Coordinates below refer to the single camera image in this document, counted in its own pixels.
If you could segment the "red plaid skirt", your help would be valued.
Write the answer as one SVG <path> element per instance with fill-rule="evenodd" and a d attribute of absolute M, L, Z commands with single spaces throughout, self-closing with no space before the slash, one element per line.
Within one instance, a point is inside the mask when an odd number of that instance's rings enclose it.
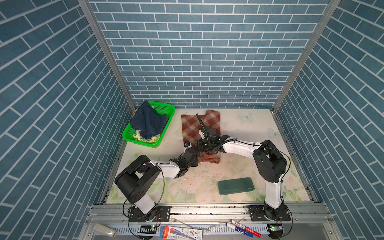
<path fill-rule="evenodd" d="M 217 134 L 221 134 L 221 114 L 217 111 L 207 110 L 204 115 L 199 115 L 205 127 L 211 126 Z M 193 148 L 197 147 L 198 140 L 202 140 L 199 131 L 202 126 L 196 115 L 181 115 L 183 142 L 189 142 Z M 200 152 L 198 163 L 219 164 L 221 155 Z"/>

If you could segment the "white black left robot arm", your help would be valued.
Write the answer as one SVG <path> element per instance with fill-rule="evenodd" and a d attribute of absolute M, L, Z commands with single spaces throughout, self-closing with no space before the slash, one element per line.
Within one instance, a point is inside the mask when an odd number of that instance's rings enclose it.
<path fill-rule="evenodd" d="M 147 215 L 157 206 L 148 194 L 155 180 L 177 179 L 184 176 L 191 167 L 198 166 L 198 158 L 199 153 L 192 148 L 186 149 L 179 157 L 167 163 L 152 161 L 147 156 L 141 155 L 116 176 L 115 185 L 129 203 Z"/>

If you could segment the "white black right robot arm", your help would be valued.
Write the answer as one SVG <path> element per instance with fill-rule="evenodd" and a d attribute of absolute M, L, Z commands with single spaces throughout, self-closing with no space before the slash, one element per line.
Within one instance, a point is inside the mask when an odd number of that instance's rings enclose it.
<path fill-rule="evenodd" d="M 197 143 L 200 152 L 236 154 L 255 161 L 259 174 L 266 184 L 264 214 L 271 221 L 280 218 L 285 211 L 282 179 L 286 174 L 288 162 L 273 142 L 265 140 L 261 143 L 253 143 L 228 135 L 219 136 L 211 126 L 202 127 L 199 134 L 202 137 Z"/>

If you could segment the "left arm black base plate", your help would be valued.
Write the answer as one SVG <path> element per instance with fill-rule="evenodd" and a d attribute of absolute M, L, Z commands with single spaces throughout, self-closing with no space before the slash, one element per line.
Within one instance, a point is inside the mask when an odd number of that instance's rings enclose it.
<path fill-rule="evenodd" d="M 153 208 L 147 214 L 143 214 L 136 206 L 128 210 L 128 215 L 130 217 L 130 222 L 134 223 L 144 223 L 144 222 L 169 222 L 171 215 L 170 206 L 157 206 Z"/>

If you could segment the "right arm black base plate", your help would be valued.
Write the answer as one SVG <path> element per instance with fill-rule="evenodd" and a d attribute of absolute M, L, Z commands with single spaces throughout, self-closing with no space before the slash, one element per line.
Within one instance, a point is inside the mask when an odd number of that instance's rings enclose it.
<path fill-rule="evenodd" d="M 292 217 L 289 209 L 281 204 L 279 208 L 274 209 L 268 205 L 250 205 L 247 207 L 252 222 L 260 221 L 291 221 Z"/>

